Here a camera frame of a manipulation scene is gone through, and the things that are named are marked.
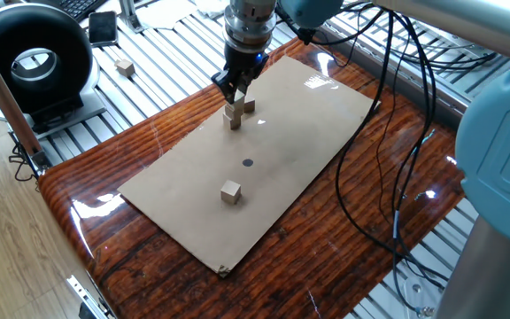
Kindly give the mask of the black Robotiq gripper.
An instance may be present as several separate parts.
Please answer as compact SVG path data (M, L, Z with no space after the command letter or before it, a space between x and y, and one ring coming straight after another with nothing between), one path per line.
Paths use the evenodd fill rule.
M226 64L224 70L211 77L225 100L233 104L236 97L237 73L240 74L238 89L246 94L251 82L259 77L269 56L264 52L245 53L226 45L224 49Z

